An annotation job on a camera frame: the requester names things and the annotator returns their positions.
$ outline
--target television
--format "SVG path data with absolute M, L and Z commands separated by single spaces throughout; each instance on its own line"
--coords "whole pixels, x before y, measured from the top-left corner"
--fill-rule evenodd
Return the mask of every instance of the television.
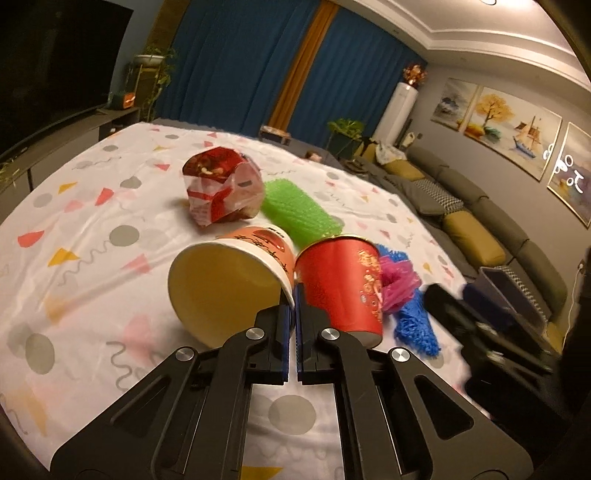
M 106 0 L 0 6 L 0 164 L 61 122 L 105 106 L 133 10 Z

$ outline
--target tv stand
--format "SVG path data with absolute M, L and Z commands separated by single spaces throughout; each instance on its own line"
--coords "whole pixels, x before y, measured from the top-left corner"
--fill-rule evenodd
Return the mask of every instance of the tv stand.
M 0 223 L 43 180 L 72 158 L 107 138 L 113 129 L 139 122 L 139 108 L 108 110 L 71 122 L 43 136 L 7 165 L 0 177 Z

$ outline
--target ceiling molding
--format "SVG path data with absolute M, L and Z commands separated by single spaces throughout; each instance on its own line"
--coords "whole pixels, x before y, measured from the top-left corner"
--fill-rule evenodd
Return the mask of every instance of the ceiling molding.
M 394 0 L 336 0 L 341 6 L 378 24 L 407 43 L 427 61 L 440 63 L 441 53 L 495 56 L 559 75 L 591 92 L 591 82 L 572 50 L 539 38 L 486 29 L 431 29 Z

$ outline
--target green scrubber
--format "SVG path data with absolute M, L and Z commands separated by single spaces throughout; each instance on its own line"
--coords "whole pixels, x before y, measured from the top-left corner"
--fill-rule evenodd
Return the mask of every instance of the green scrubber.
M 261 210 L 271 222 L 285 230 L 299 248 L 343 231 L 306 192 L 286 179 L 265 183 Z

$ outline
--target blue curtain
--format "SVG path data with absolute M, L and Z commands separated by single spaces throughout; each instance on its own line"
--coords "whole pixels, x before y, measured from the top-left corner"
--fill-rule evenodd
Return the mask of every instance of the blue curtain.
M 163 118 L 254 136 L 281 91 L 319 0 L 193 0 L 179 25 Z
M 332 22 L 295 106 L 288 132 L 324 147 L 326 124 L 338 118 L 378 126 L 409 63 L 426 65 L 417 53 L 377 25 L 341 8 Z

